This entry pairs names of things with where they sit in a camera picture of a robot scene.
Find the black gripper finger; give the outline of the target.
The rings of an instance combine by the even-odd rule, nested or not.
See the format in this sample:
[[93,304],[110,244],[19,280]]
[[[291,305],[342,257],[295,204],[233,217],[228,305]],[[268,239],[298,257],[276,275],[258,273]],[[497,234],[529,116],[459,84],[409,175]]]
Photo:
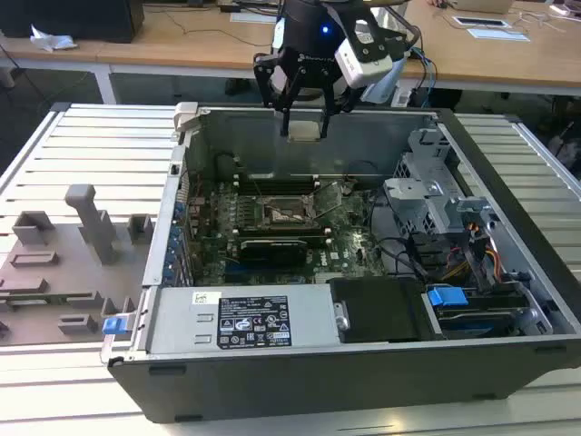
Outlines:
[[[282,114],[280,134],[287,137],[291,107],[303,85],[303,73],[299,67],[298,53],[257,53],[253,57],[252,68],[258,84],[263,105]],[[272,84],[274,74],[280,70],[285,82],[280,91]]]
[[350,112],[355,105],[355,90],[346,85],[340,94],[335,93],[335,83],[338,78],[328,69],[320,71],[320,89],[323,92],[324,107],[321,113],[320,139],[328,135],[330,118],[341,112]]

